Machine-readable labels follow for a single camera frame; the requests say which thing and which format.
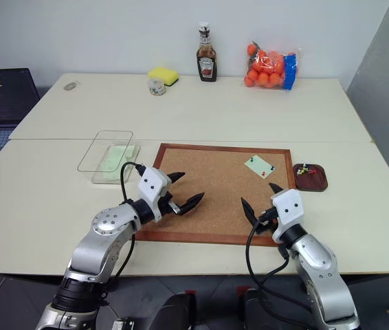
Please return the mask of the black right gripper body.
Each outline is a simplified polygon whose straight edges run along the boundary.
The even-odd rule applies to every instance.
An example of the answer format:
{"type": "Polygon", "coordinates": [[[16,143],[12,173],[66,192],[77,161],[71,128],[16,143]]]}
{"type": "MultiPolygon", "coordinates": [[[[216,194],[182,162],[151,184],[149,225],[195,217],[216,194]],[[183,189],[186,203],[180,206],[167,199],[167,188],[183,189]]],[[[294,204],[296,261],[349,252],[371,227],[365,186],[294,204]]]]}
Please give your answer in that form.
{"type": "Polygon", "coordinates": [[[256,221],[257,228],[277,228],[278,211],[275,206],[265,210],[256,221]]]}

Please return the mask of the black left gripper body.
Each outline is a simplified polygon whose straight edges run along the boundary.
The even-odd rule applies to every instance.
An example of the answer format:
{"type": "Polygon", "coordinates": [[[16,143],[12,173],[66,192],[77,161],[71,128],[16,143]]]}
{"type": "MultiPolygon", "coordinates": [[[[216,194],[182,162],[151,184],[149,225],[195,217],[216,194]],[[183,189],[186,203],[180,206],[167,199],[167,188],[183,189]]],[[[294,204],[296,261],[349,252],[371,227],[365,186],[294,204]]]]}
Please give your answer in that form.
{"type": "Polygon", "coordinates": [[[183,214],[181,206],[178,206],[175,202],[173,202],[173,196],[169,192],[159,198],[159,211],[163,217],[170,213],[176,215],[183,214]]]}

